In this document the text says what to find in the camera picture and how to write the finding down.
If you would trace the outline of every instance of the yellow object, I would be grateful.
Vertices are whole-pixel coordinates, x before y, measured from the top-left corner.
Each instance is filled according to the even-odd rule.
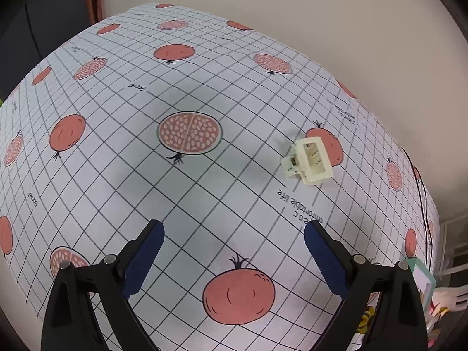
[[[281,160],[286,177],[300,175],[308,185],[318,185],[333,177],[333,170],[320,137],[308,137],[297,140],[291,154]]]
[[[368,324],[373,315],[375,314],[375,307],[368,306],[366,307],[366,311],[362,314],[361,322],[357,326],[356,333],[358,334],[365,334],[368,329]]]

